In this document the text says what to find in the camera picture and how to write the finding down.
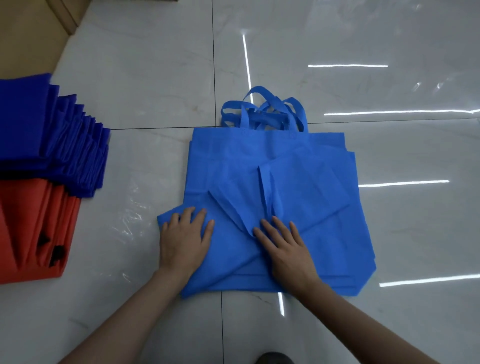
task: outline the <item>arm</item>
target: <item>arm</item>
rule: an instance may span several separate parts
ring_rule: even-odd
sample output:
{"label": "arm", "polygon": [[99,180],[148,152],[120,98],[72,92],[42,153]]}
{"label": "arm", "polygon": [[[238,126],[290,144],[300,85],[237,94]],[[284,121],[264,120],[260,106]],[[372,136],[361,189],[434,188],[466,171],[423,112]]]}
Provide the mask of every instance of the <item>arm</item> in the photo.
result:
{"label": "arm", "polygon": [[206,211],[190,223],[194,208],[180,220],[173,214],[160,233],[160,269],[60,364],[131,364],[138,357],[156,321],[200,266],[210,246],[214,221],[201,237]]}
{"label": "arm", "polygon": [[290,230],[276,217],[281,234],[266,220],[255,236],[269,252],[274,277],[346,346],[362,364],[438,364],[435,360],[360,311],[322,283],[293,222]]}

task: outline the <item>forearm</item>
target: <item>forearm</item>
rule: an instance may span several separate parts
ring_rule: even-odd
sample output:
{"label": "forearm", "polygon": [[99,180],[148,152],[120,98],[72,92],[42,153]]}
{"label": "forearm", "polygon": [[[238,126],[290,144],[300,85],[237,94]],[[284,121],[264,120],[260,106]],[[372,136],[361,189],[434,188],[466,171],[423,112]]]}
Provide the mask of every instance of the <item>forearm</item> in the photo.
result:
{"label": "forearm", "polygon": [[362,364],[437,363],[321,281],[299,300]]}
{"label": "forearm", "polygon": [[131,364],[185,279],[166,271],[152,278],[61,364]]}

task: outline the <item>stack of bags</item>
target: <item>stack of bags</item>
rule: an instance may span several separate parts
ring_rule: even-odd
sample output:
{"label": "stack of bags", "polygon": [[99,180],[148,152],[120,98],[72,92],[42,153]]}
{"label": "stack of bags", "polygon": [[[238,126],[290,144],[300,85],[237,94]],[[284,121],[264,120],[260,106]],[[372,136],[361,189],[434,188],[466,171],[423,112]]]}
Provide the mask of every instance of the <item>stack of bags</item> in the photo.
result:
{"label": "stack of bags", "polygon": [[[215,229],[210,250],[182,291],[283,289],[253,236],[259,220],[293,221],[320,278],[337,293],[358,295],[375,271],[375,255],[360,204],[355,154],[343,133],[308,133],[301,104],[261,86],[266,102],[224,104],[222,126],[193,132],[184,201],[160,216],[161,226],[189,206],[206,208]],[[225,113],[237,109],[240,113]]]}
{"label": "stack of bags", "polygon": [[83,107],[50,74],[0,80],[0,283],[63,273],[108,155],[110,129]]}

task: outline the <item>orange bag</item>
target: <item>orange bag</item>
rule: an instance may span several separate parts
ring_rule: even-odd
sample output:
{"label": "orange bag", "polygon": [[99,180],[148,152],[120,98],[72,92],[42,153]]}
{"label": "orange bag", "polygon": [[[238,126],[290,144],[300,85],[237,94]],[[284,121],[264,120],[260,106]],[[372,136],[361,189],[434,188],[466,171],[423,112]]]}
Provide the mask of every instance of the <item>orange bag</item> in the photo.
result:
{"label": "orange bag", "polygon": [[0,181],[0,284],[62,275],[80,202],[43,179]]}

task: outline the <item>marble floor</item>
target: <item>marble floor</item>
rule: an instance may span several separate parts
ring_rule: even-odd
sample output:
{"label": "marble floor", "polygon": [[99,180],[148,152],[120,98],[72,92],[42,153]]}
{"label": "marble floor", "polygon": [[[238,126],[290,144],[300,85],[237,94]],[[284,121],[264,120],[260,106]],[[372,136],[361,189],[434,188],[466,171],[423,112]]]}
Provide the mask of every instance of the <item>marble floor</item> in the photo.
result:
{"label": "marble floor", "polygon": [[[58,361],[148,280],[193,127],[218,126],[250,85],[298,98],[311,132],[356,152],[377,271],[349,300],[441,363],[478,362],[479,16],[475,0],[93,1],[53,81],[114,129],[104,187],[82,202],[61,279],[0,287],[0,362]],[[399,281],[414,284],[385,285]],[[357,363],[282,302],[178,300],[139,363]]]}

